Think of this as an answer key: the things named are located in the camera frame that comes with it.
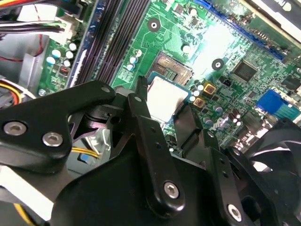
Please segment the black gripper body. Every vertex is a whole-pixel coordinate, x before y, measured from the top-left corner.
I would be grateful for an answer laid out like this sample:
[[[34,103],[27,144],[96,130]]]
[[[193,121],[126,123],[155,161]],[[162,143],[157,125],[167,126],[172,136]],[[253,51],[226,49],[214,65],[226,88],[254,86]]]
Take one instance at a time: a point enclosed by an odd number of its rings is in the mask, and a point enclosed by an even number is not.
[[[163,219],[147,204],[136,152],[123,153],[70,182],[54,204],[53,226],[237,226],[233,212],[219,213],[206,170],[173,158],[186,195],[184,209]]]

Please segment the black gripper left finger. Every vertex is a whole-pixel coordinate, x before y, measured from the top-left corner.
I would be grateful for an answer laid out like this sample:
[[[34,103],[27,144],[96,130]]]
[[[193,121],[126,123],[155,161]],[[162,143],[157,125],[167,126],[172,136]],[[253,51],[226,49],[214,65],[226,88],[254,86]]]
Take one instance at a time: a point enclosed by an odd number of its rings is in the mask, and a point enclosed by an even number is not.
[[[127,96],[92,81],[0,112],[0,185],[37,213],[50,213],[58,184],[39,188],[16,169],[42,179],[63,171],[73,143],[101,126],[111,132],[110,159],[137,151],[146,200],[156,213],[177,213],[185,194],[157,121],[147,106],[147,79]]]

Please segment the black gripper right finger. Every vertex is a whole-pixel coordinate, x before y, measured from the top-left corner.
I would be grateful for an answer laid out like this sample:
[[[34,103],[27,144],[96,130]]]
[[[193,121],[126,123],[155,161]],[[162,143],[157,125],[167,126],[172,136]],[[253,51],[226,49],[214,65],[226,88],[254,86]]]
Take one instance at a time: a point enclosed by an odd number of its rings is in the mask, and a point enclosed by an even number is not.
[[[175,116],[182,157],[204,166],[211,219],[217,226],[298,226],[301,223],[301,130],[288,119],[245,153],[221,149],[192,105]]]

